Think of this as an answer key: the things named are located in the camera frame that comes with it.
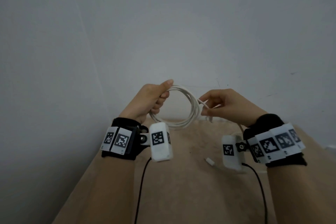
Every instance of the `black cable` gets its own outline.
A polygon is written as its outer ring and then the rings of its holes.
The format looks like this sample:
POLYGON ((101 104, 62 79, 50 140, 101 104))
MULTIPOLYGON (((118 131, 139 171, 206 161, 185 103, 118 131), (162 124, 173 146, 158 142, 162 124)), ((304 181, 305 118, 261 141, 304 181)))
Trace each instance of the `black cable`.
POLYGON ((245 164, 245 163, 242 163, 242 165, 251 168, 254 171, 255 175, 257 176, 257 179, 258 179, 258 182, 259 182, 259 185, 260 185, 260 189, 261 189, 261 193, 262 193, 262 199, 264 201, 264 207, 265 207, 265 224, 267 224, 267 214, 268 213, 267 213, 267 204, 266 204, 266 198, 265 198, 265 193, 264 193, 263 185, 261 184, 259 176, 258 176, 257 172, 253 169, 253 167, 251 167, 250 165, 245 164))
POLYGON ((142 177, 141 177, 141 183, 140 183, 140 191, 139 191, 139 197, 138 197, 138 205, 136 206, 136 212, 135 212, 135 220, 134 220, 134 224, 137 224, 137 219, 138 219, 138 213, 139 213, 139 205, 140 205, 140 197, 141 197, 141 189, 142 189, 142 183, 144 182, 144 176, 145 176, 145 171, 147 168, 147 165, 149 163, 149 161, 152 158, 149 158, 149 160, 147 161, 145 168, 143 169, 143 173, 142 173, 142 177))

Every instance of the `person's right hand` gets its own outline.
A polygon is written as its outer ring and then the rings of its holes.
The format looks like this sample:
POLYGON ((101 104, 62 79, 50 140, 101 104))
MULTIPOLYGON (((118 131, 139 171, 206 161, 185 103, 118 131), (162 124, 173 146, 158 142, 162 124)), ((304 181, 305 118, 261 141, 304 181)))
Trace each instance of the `person's right hand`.
POLYGON ((201 115, 221 117, 249 127, 267 112, 248 101, 233 89, 210 90, 199 98, 210 109, 203 107, 201 115))

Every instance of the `white coiled cable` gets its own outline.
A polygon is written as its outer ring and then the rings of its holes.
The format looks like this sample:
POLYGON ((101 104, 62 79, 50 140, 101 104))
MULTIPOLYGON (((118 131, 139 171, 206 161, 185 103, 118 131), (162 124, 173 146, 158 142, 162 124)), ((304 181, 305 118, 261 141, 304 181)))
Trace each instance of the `white coiled cable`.
POLYGON ((155 122, 165 122, 168 125, 168 127, 170 127, 171 129, 175 129, 175 130, 183 129, 183 128, 186 128, 187 126, 189 126, 195 119, 198 119, 198 117, 201 115, 202 107, 200 106, 200 104, 204 105, 206 108, 209 108, 206 105, 206 103, 197 99, 189 90, 187 90, 186 88, 184 88, 182 86, 173 85, 167 91, 171 91, 171 90, 178 90, 178 91, 182 92, 187 97, 187 99, 189 100, 189 102, 191 104, 190 114, 187 117, 187 119, 185 119, 183 121, 169 122, 169 121, 162 120, 161 118, 158 118, 155 114, 150 112, 149 115, 151 116, 151 118, 155 122))

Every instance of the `wrist-mounted device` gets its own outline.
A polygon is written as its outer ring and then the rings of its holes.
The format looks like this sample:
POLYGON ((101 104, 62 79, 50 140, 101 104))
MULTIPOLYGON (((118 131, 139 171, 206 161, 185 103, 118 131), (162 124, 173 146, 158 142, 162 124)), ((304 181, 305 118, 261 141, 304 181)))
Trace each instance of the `wrist-mounted device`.
POLYGON ((148 146, 153 161, 173 158, 169 128, 164 122, 154 123, 148 129, 135 120, 116 118, 107 129, 100 149, 102 157, 135 160, 148 146))
POLYGON ((255 162, 267 167, 307 165, 301 153, 305 145, 295 129, 275 114, 261 116, 244 131, 244 140, 240 136, 223 136, 222 146, 223 164, 235 170, 242 169, 244 151, 250 151, 255 162))

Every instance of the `person's left hand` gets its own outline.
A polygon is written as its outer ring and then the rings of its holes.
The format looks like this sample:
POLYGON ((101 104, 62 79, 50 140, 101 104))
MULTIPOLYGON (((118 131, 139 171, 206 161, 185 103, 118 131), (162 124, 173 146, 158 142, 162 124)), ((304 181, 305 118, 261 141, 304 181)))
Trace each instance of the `person's left hand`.
POLYGON ((119 117, 136 120, 139 123, 143 123, 146 120, 146 116, 149 111, 153 114, 160 112, 160 107, 169 97, 167 91, 174 83, 174 80, 170 79, 161 83, 146 84, 136 94, 127 107, 121 112, 119 117))

